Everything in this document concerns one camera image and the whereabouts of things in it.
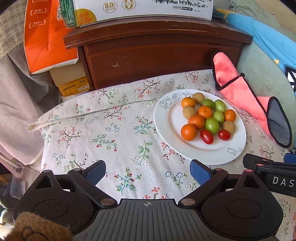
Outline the red cherry tomato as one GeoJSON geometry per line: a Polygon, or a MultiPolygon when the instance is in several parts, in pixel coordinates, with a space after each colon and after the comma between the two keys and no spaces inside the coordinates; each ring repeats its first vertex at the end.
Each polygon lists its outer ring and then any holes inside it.
{"type": "Polygon", "coordinates": [[[231,134],[227,130],[220,130],[217,133],[217,136],[219,139],[221,139],[223,141],[228,141],[231,138],[231,134]]]}
{"type": "Polygon", "coordinates": [[[214,142],[213,134],[206,129],[200,131],[200,138],[207,145],[211,145],[214,142]]]}

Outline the brown longan plate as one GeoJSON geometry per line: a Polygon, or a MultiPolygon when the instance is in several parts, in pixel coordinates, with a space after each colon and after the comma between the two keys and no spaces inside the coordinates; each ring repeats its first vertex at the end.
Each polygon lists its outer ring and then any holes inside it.
{"type": "Polygon", "coordinates": [[[196,101],[196,104],[200,104],[201,101],[203,101],[205,99],[203,93],[201,92],[196,92],[192,95],[192,99],[194,99],[196,101]]]}
{"type": "Polygon", "coordinates": [[[236,126],[232,121],[225,121],[222,127],[224,130],[228,131],[230,134],[234,134],[236,131],[236,126]]]}

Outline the green jujube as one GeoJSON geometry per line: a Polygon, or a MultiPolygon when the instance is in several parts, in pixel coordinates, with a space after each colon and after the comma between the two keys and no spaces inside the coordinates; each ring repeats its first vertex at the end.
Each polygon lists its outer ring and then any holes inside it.
{"type": "Polygon", "coordinates": [[[200,102],[200,106],[208,106],[208,107],[210,107],[210,109],[214,109],[215,108],[215,102],[212,101],[211,99],[203,99],[200,102]]]}
{"type": "Polygon", "coordinates": [[[226,111],[226,105],[222,100],[215,100],[215,111],[220,111],[222,113],[226,111]]]}
{"type": "Polygon", "coordinates": [[[218,110],[213,113],[213,118],[218,121],[219,125],[222,125],[225,121],[224,113],[218,110]]]}
{"type": "Polygon", "coordinates": [[[211,132],[211,134],[215,135],[220,130],[220,124],[214,118],[207,118],[205,120],[204,128],[211,132]]]}

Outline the small mandarin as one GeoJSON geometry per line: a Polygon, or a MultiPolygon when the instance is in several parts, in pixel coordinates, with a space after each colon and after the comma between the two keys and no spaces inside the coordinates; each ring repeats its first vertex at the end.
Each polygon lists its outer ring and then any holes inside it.
{"type": "Polygon", "coordinates": [[[197,130],[203,129],[205,126],[205,119],[199,115],[192,116],[188,120],[188,124],[193,125],[197,130]]]}

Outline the orange mandarin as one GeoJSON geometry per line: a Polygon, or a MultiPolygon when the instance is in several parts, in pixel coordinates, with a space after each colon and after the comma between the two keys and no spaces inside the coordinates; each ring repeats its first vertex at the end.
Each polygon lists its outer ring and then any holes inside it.
{"type": "Polygon", "coordinates": [[[213,111],[209,106],[202,105],[198,108],[197,114],[201,116],[203,119],[208,119],[213,117],[213,111]]]}

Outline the brown longan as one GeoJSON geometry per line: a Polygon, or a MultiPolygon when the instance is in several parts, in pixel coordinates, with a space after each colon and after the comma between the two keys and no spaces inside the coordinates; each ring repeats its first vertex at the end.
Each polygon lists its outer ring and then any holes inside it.
{"type": "Polygon", "coordinates": [[[197,115],[197,110],[194,107],[188,105],[183,108],[182,113],[184,118],[189,120],[192,116],[197,115]]]}

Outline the brown plush toy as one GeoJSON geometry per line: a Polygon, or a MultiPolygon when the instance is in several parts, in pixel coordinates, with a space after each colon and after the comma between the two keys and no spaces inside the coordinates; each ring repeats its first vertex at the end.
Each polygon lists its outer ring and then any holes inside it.
{"type": "Polygon", "coordinates": [[[74,240],[70,228],[37,216],[22,212],[15,220],[14,228],[4,240],[74,240]]]}

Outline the white floral plate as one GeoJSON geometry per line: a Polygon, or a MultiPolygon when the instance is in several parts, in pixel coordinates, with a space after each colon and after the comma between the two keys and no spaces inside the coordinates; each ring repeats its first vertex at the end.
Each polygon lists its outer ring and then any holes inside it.
{"type": "Polygon", "coordinates": [[[237,114],[234,121],[215,118],[215,108],[193,102],[200,93],[206,100],[220,101],[226,110],[237,113],[221,98],[208,92],[174,90],[159,99],[154,108],[154,124],[161,139],[182,157],[206,165],[226,164],[238,158],[246,145],[246,128],[237,114]]]}

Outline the mandarin back left plate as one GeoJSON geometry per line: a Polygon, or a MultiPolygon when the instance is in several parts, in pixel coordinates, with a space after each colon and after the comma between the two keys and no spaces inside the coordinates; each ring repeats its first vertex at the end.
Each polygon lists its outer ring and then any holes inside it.
{"type": "Polygon", "coordinates": [[[185,97],[181,100],[181,106],[182,106],[182,108],[185,108],[186,106],[191,106],[191,107],[195,108],[196,101],[195,101],[195,99],[193,99],[191,97],[185,97]]]}

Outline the brown longan back plate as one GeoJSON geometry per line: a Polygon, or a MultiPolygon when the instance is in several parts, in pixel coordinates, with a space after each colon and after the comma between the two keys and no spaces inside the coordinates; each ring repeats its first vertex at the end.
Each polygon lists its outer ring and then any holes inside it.
{"type": "Polygon", "coordinates": [[[203,93],[201,92],[196,92],[192,95],[192,99],[194,99],[196,101],[196,104],[200,104],[201,101],[203,101],[205,99],[203,93]]]}

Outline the cardboard box yellow label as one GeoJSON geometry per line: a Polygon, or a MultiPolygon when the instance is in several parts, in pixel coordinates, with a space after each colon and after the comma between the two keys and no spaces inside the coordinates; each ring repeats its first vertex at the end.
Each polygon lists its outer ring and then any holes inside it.
{"type": "Polygon", "coordinates": [[[53,68],[49,72],[63,97],[70,97],[90,90],[90,85],[80,59],[73,65],[53,68]]]}

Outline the checked curtain fabric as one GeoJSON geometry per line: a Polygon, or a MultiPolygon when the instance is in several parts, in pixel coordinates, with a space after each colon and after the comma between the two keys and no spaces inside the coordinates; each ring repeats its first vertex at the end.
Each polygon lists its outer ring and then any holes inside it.
{"type": "Polygon", "coordinates": [[[23,47],[26,1],[1,1],[1,154],[24,165],[42,154],[40,132],[27,127],[59,104],[49,72],[31,75],[23,47]]]}

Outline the blue plush pillow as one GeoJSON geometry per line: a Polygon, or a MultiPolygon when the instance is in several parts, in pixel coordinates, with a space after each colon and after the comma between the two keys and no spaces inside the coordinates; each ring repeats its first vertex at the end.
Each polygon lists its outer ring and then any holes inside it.
{"type": "Polygon", "coordinates": [[[295,42],[293,40],[251,16],[214,8],[213,17],[250,34],[253,41],[278,65],[292,89],[295,90],[295,42]]]}

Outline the dark wooden cabinet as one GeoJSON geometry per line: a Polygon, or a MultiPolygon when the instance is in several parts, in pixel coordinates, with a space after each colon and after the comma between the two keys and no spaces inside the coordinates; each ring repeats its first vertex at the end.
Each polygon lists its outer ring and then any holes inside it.
{"type": "Polygon", "coordinates": [[[76,27],[64,37],[77,48],[91,89],[211,68],[224,52],[237,64],[252,36],[219,20],[144,16],[76,27]]]}

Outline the orange paper bag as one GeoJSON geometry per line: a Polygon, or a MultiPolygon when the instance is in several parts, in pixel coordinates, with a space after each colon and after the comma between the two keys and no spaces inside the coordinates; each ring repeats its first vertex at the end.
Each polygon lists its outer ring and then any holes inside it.
{"type": "Polygon", "coordinates": [[[23,45],[29,72],[39,74],[53,68],[75,64],[78,50],[67,50],[66,28],[59,1],[27,1],[23,45]]]}

